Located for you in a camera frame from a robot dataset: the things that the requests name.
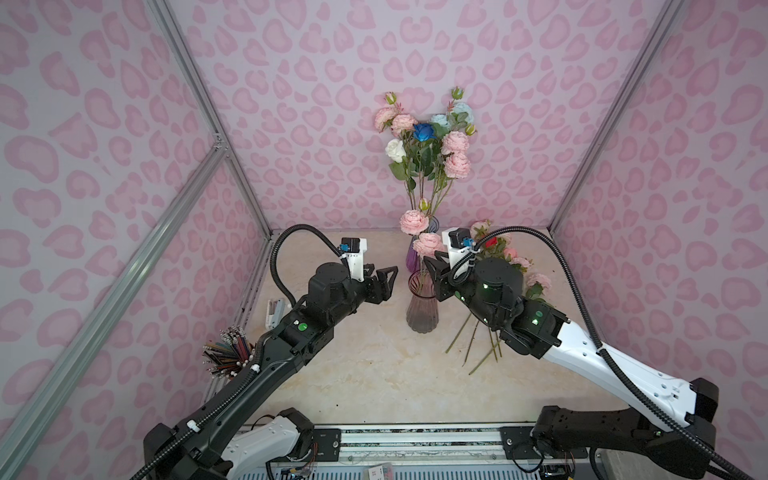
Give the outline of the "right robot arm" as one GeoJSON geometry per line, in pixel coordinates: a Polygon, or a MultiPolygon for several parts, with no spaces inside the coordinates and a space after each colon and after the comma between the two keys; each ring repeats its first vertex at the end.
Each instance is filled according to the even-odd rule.
{"type": "Polygon", "coordinates": [[[563,312],[524,294],[522,273],[488,258],[456,280],[444,258],[427,258],[438,300],[457,297],[502,343],[520,355],[560,365],[626,402],[623,410],[542,409],[531,436],[539,450],[618,450],[642,455],[688,479],[703,478],[716,443],[719,389],[712,382],[665,374],[607,344],[597,346],[563,312]]]}

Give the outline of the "pink peony stem two blooms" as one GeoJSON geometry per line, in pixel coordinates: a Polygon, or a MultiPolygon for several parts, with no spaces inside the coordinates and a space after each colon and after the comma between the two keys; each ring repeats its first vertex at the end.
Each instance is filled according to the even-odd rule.
{"type": "Polygon", "coordinates": [[[410,209],[400,217],[399,225],[403,233],[415,237],[414,250],[420,257],[420,269],[417,272],[426,272],[424,259],[436,258],[437,252],[444,252],[445,246],[439,233],[427,233],[430,217],[421,209],[410,209]]]}

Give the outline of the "light blue rose stem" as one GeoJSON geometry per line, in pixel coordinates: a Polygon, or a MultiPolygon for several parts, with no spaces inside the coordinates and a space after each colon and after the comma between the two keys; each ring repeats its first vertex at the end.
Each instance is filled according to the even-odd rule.
{"type": "Polygon", "coordinates": [[[450,102],[444,113],[435,114],[430,119],[436,138],[442,139],[448,133],[462,132],[473,136],[476,132],[475,117],[472,107],[464,101],[464,89],[456,86],[451,90],[450,102]]]}

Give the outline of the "large pink peony stem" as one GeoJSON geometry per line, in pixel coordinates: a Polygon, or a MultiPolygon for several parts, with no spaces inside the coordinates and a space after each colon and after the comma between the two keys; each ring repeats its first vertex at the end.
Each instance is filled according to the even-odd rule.
{"type": "Polygon", "coordinates": [[[393,136],[391,140],[402,140],[409,161],[408,147],[409,142],[413,139],[416,119],[404,111],[402,105],[398,102],[395,92],[386,92],[384,94],[384,101],[385,105],[374,116],[374,128],[379,133],[389,130],[393,136]]]}

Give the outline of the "pink peony stem with bud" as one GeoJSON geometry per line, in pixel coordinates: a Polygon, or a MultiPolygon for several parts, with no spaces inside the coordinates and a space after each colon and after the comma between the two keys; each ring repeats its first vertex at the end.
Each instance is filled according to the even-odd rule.
{"type": "Polygon", "coordinates": [[[471,172],[468,156],[469,136],[461,130],[450,131],[441,139],[440,152],[433,162],[433,172],[429,179],[433,181],[431,206],[429,212],[435,214],[455,180],[466,179],[471,172]]]}

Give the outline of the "dark red glass vase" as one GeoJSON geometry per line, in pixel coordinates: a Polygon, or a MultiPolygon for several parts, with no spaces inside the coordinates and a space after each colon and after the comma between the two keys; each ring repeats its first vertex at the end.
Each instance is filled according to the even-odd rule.
{"type": "Polygon", "coordinates": [[[431,277],[426,272],[414,272],[408,280],[412,294],[406,311],[406,323],[415,332],[427,334],[439,323],[438,302],[431,277]]]}

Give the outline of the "purple gradient glass vase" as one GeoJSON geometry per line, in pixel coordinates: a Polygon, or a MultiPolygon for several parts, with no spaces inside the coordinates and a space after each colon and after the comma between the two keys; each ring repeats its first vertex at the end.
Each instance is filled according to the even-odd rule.
{"type": "MultiPolygon", "coordinates": [[[[426,229],[427,233],[437,233],[440,228],[439,220],[435,217],[432,217],[429,221],[429,225],[426,229]]],[[[420,257],[418,253],[413,248],[413,243],[416,240],[415,237],[411,238],[411,243],[409,244],[408,251],[406,254],[406,267],[410,273],[415,273],[420,269],[420,257]]]]}

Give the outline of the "pink peony stem pile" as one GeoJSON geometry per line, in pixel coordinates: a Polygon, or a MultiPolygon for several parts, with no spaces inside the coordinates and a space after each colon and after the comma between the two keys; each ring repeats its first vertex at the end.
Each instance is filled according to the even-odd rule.
{"type": "Polygon", "coordinates": [[[505,345],[520,355],[540,359],[560,344],[557,334],[564,317],[541,299],[541,283],[526,283],[521,264],[481,256],[484,243],[494,236],[498,238],[490,233],[473,239],[472,251],[451,268],[453,273],[468,272],[454,297],[487,327],[493,351],[505,345]]]}

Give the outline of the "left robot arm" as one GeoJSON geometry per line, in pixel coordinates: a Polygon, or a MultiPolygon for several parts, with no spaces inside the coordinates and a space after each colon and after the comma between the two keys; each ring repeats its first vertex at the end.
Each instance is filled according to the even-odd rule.
{"type": "Polygon", "coordinates": [[[307,293],[257,341],[254,358],[207,403],[168,427],[154,427],[144,439],[145,465],[135,479],[222,479],[233,466],[225,448],[241,426],[291,376],[334,338],[334,328],[365,302],[391,298],[398,268],[363,266],[355,280],[340,263],[317,267],[307,293]]]}

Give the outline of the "white rose stem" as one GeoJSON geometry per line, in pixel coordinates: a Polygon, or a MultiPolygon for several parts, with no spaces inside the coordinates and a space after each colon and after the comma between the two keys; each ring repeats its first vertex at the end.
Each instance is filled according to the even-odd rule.
{"type": "Polygon", "coordinates": [[[397,180],[404,184],[410,207],[415,208],[416,199],[414,190],[416,182],[409,170],[409,161],[404,142],[400,139],[390,140],[385,147],[385,153],[390,160],[389,169],[391,173],[397,180]]]}

